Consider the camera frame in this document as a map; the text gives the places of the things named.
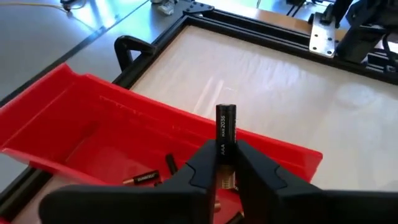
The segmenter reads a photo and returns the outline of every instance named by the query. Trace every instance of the black metal frame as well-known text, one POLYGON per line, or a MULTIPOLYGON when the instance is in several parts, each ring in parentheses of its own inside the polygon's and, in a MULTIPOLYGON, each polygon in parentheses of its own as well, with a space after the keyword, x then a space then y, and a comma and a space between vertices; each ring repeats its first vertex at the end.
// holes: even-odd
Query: black metal frame
POLYGON ((122 36, 115 41, 115 51, 122 70, 117 80, 127 86, 138 80, 154 60, 179 35, 186 26, 196 26, 237 39, 245 40, 263 47, 285 52, 313 62, 322 63, 331 67, 357 73, 365 77, 398 85, 398 75, 387 68, 393 66, 385 54, 374 50, 368 54, 363 63, 353 63, 340 59, 326 58, 308 50, 310 36, 294 30, 285 29, 265 22, 256 21, 217 9, 208 10, 206 5, 201 14, 185 11, 172 27, 166 30, 153 43, 130 36, 122 36), (132 59, 131 50, 141 52, 140 56, 132 59))
MULTIPOLYGON (((130 36, 118 38, 114 48, 122 72, 113 84, 123 88, 132 87, 186 26, 200 27, 369 78, 398 84, 396 73, 386 71, 386 67, 389 66, 388 58, 377 50, 370 53, 368 61, 363 64, 347 62, 338 57, 325 58, 309 52, 308 34, 220 11, 197 2, 193 2, 184 15, 151 44, 130 36), (140 56, 133 59, 132 50, 140 51, 140 56)), ((42 170, 28 167, 0 195, 0 217, 8 221, 13 220, 51 176, 42 170)))

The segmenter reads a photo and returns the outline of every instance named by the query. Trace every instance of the black plastic part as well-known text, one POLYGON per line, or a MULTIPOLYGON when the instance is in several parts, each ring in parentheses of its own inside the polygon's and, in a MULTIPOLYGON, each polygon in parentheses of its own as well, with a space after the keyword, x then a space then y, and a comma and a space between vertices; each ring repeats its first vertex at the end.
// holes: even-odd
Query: black plastic part
POLYGON ((214 10, 214 6, 203 4, 200 2, 193 2, 188 8, 184 9, 183 14, 196 14, 210 12, 214 10))
POLYGON ((329 4, 328 7, 326 7, 325 11, 322 13, 320 22, 329 25, 334 18, 332 11, 333 11, 333 5, 329 4))
POLYGON ((213 222, 215 141, 156 188, 71 185, 40 203, 42 224, 213 222))
POLYGON ((350 29, 338 44, 336 53, 343 60, 361 63, 380 42, 386 32, 385 29, 380 27, 360 26, 356 29, 350 29))
POLYGON ((397 32, 398 28, 398 1, 392 0, 390 2, 383 1, 384 9, 378 14, 376 14, 372 19, 374 21, 369 21, 370 23, 376 23, 384 26, 385 28, 391 29, 394 32, 397 32))
POLYGON ((69 5, 69 4, 62 4, 62 8, 63 8, 65 11, 67 11, 67 12, 70 12, 71 9, 72 9, 71 5, 69 5))
POLYGON ((236 178, 246 223, 324 223, 322 190, 238 141, 236 178))
POLYGON ((156 47, 143 40, 124 35, 116 39, 114 42, 114 50, 123 71, 128 67, 129 62, 132 61, 132 50, 140 51, 140 53, 146 55, 153 55, 156 51, 156 47))
POLYGON ((395 75, 397 73, 397 67, 387 65, 384 67, 385 73, 390 73, 391 75, 395 75))
POLYGON ((329 223, 397 223, 398 192, 325 190, 330 209, 329 223))
POLYGON ((154 183, 154 187, 157 187, 157 186, 159 186, 160 184, 162 184, 162 181, 158 181, 158 182, 154 183))
POLYGON ((363 8, 363 7, 366 7, 366 1, 358 1, 349 7, 347 14, 346 14, 346 20, 348 21, 348 23, 351 26, 354 25, 354 22, 355 22, 356 18, 358 17, 358 14, 361 11, 366 10, 366 8, 363 8))
POLYGON ((170 153, 166 155, 166 163, 167 167, 169 168, 170 174, 174 175, 178 171, 178 167, 174 161, 173 154, 170 153))
POLYGON ((242 224, 244 220, 244 216, 242 215, 241 212, 237 212, 232 219, 230 219, 228 222, 225 224, 242 224))
POLYGON ((336 28, 340 27, 340 22, 348 11, 351 3, 353 3, 353 0, 336 0, 333 4, 331 15, 336 19, 336 28))
POLYGON ((311 16, 308 18, 308 24, 312 25, 313 24, 313 18, 315 17, 314 13, 311 14, 311 16))
POLYGON ((286 0, 287 4, 292 4, 294 6, 299 6, 302 3, 302 0, 286 0))
POLYGON ((60 0, 61 4, 72 4, 76 2, 77 0, 60 0))

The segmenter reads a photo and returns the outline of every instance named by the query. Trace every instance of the black cable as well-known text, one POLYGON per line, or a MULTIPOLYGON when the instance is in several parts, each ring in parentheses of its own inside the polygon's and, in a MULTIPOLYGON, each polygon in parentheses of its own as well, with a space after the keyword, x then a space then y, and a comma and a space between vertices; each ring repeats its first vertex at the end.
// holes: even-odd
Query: black cable
POLYGON ((398 71, 397 54, 390 50, 390 46, 388 44, 388 37, 390 36, 390 34, 391 33, 384 35, 384 37, 382 38, 382 45, 388 57, 388 60, 390 61, 392 66, 398 71))
POLYGON ((296 10, 294 11, 292 17, 294 17, 296 15, 296 13, 300 10, 300 8, 304 5, 305 0, 303 0, 296 8, 296 10))
POLYGON ((287 14, 286 14, 286 16, 288 16, 292 11, 293 11, 293 9, 294 9, 294 5, 290 8, 290 10, 287 12, 287 14))

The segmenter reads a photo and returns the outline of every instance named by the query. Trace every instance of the white cable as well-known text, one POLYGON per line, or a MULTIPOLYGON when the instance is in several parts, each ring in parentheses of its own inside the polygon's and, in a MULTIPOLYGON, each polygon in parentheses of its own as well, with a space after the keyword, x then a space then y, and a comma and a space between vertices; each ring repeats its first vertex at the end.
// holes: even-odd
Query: white cable
MULTIPOLYGON (((86 5, 86 3, 87 0, 83 0, 80 6, 72 7, 71 10, 81 9, 86 5)), ((56 4, 29 3, 29 2, 0 2, 0 6, 42 6, 42 7, 53 7, 63 12, 67 12, 61 5, 56 5, 56 4)))

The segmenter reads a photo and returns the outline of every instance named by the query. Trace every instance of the black clamp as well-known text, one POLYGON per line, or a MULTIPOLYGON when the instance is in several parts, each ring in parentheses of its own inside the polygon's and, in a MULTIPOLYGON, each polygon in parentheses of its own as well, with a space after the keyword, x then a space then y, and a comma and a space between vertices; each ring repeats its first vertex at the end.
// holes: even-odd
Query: black clamp
POLYGON ((140 51, 142 54, 154 55, 157 48, 156 46, 147 43, 129 35, 123 35, 117 38, 114 42, 114 50, 119 61, 122 71, 132 64, 132 56, 130 51, 140 51))
POLYGON ((196 13, 203 13, 203 12, 210 12, 214 10, 214 6, 193 2, 188 8, 183 11, 184 15, 187 14, 196 14, 196 13))

